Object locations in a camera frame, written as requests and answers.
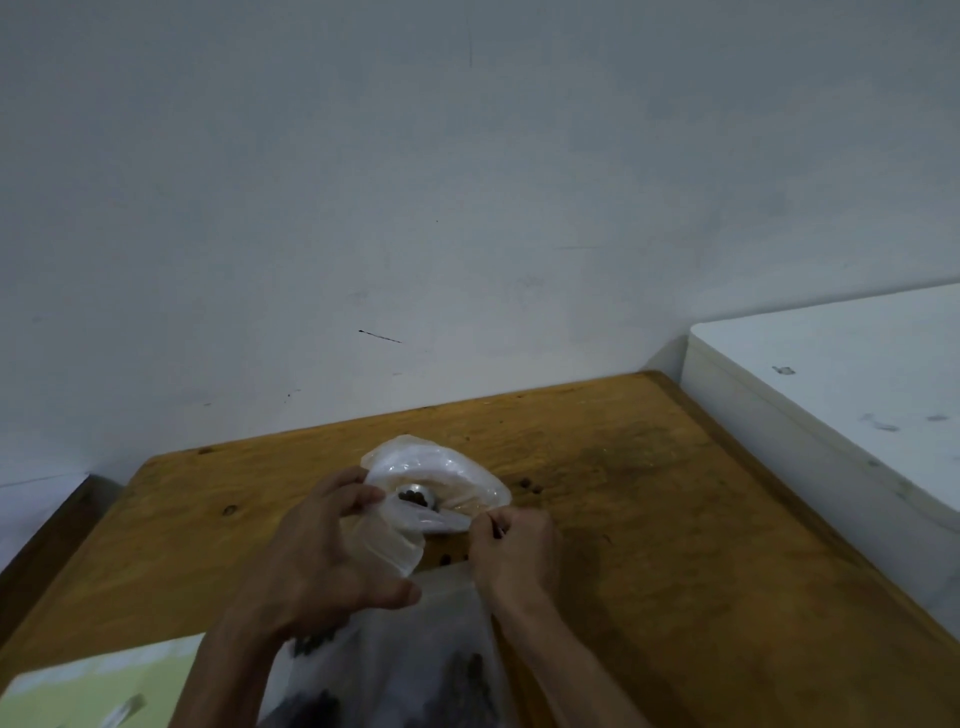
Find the metal object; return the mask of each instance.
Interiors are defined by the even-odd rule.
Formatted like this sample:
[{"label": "metal object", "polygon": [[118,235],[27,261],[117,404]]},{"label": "metal object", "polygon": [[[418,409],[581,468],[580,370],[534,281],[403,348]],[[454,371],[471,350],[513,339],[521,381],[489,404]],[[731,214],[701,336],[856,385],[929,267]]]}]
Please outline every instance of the metal object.
[{"label": "metal object", "polygon": [[400,493],[420,493],[423,496],[423,499],[426,500],[427,508],[432,511],[437,507],[437,497],[434,495],[433,491],[425,485],[412,483],[411,485],[405,485],[402,488],[398,488],[396,492],[398,495]]}]

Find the wooden tabletop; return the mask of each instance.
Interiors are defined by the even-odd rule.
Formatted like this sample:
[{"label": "wooden tabletop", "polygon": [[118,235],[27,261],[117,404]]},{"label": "wooden tabletop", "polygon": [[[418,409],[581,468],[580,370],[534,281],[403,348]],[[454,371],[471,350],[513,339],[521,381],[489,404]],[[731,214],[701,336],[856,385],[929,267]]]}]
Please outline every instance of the wooden tabletop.
[{"label": "wooden tabletop", "polygon": [[[317,477],[403,432],[554,515],[564,614],[658,726],[960,725],[956,641],[655,373],[155,457],[0,653],[0,687],[204,631]],[[465,552],[435,539],[424,564]],[[551,725],[504,659],[526,724]]]}]

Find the hand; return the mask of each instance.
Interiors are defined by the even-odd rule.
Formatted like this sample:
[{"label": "hand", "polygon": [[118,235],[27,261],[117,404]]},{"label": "hand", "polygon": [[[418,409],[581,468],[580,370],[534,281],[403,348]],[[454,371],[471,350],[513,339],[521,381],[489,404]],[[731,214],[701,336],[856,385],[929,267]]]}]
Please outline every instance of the hand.
[{"label": "hand", "polygon": [[366,476],[359,467],[328,475],[283,517],[240,587],[237,609],[287,640],[319,634],[367,607],[399,609],[420,600],[413,582],[373,574],[347,554],[340,518],[384,498],[363,484]]},{"label": "hand", "polygon": [[473,581],[505,628],[531,612],[552,609],[560,549],[560,532],[546,511],[507,506],[473,519]]}]

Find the left hand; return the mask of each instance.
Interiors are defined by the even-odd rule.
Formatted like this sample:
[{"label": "left hand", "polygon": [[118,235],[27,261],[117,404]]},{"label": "left hand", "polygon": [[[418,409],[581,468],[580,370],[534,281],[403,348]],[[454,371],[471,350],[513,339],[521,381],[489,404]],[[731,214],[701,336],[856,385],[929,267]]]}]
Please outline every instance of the left hand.
[{"label": "left hand", "polygon": [[361,609],[399,609],[420,600],[413,582],[374,574],[347,554],[340,518],[384,498],[379,488],[363,484],[366,476],[354,467],[322,479],[256,557],[234,604],[253,608],[254,618],[276,637],[319,634]]}]

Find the forearm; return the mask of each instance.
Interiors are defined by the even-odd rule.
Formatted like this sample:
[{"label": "forearm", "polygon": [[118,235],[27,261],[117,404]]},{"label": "forearm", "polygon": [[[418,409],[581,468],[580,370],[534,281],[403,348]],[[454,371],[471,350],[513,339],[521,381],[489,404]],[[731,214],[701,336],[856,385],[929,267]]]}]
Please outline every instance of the forearm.
[{"label": "forearm", "polygon": [[206,633],[169,728],[252,728],[282,638],[233,610]]},{"label": "forearm", "polygon": [[624,728],[650,723],[552,604],[509,620],[508,639],[534,673],[563,728]]}]

